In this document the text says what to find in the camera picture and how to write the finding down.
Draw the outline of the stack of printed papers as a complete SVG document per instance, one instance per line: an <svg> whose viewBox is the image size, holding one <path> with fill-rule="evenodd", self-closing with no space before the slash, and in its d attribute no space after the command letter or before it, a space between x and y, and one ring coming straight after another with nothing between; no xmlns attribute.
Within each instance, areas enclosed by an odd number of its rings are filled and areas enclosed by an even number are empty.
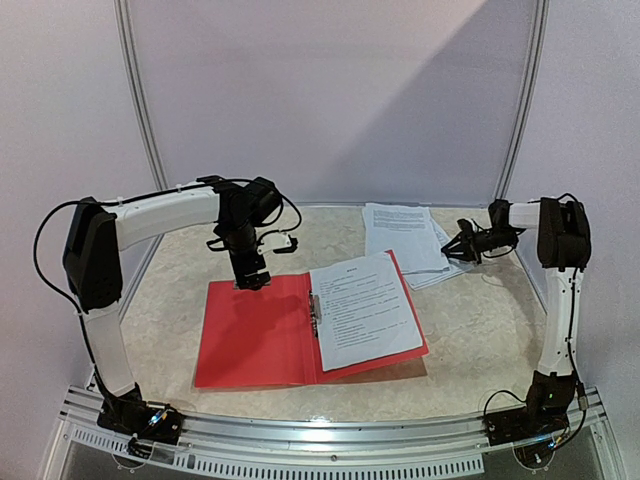
<svg viewBox="0 0 640 480"><path fill-rule="evenodd" d="M451 238L433 220L428 207L367 203L362 209L365 254L391 250L413 290L434 286L469 272L472 266L442 252Z"/></svg>

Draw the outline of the red file folder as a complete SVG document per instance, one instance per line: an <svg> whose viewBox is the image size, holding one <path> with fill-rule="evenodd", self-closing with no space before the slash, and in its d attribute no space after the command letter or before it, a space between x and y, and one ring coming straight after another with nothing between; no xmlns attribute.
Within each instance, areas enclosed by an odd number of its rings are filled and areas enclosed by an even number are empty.
<svg viewBox="0 0 640 480"><path fill-rule="evenodd" d="M333 383L382 369L364 367L321 371L318 341L309 318L309 273L280 275L257 291L231 281L210 283L194 385L198 389L240 389Z"/></svg>

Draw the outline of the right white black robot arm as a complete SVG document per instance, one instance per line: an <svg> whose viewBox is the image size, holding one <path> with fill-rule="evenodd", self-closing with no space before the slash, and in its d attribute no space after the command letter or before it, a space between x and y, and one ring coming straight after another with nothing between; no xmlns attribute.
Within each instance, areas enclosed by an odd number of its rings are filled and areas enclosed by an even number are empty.
<svg viewBox="0 0 640 480"><path fill-rule="evenodd" d="M441 248L449 259L481 264L489 252L513 249L533 230L537 258L545 271L546 324L542 352L531 386L517 415L517 427L537 436L584 395L576 365L580 295L591 257L591 233L584 205L571 194L526 203L497 199L488 207L491 226L457 221L457 235Z"/></svg>

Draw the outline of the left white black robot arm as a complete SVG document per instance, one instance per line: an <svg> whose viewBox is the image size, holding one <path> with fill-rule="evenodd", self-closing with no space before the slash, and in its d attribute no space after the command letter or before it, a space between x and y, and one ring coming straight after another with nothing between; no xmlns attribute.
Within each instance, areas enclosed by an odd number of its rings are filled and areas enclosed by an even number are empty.
<svg viewBox="0 0 640 480"><path fill-rule="evenodd" d="M143 241L197 225L212 225L213 248L228 253L241 290L259 290L270 281L257 231L284 205L265 178L230 180L202 177L172 189L129 199L76 206L63 253L69 288L79 304L90 357L104 397L117 397L108 410L128 434L148 426L148 412L131 397L136 388L121 332L121 254Z"/></svg>

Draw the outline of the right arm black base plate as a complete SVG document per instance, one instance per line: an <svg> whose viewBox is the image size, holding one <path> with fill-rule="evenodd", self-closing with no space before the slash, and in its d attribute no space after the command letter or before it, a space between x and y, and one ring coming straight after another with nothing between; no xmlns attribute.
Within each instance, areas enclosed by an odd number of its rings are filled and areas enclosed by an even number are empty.
<svg viewBox="0 0 640 480"><path fill-rule="evenodd" d="M489 412L483 416L485 433L491 446L544 438L569 427L565 413L530 413L526 407Z"/></svg>

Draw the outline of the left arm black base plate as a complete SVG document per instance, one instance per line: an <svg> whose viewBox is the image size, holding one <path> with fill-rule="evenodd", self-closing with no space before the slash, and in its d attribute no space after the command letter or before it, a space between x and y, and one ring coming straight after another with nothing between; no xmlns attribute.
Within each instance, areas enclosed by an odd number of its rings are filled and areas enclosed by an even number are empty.
<svg viewBox="0 0 640 480"><path fill-rule="evenodd" d="M97 425L140 440L177 445L184 416L170 404L149 403L137 398L105 399Z"/></svg>

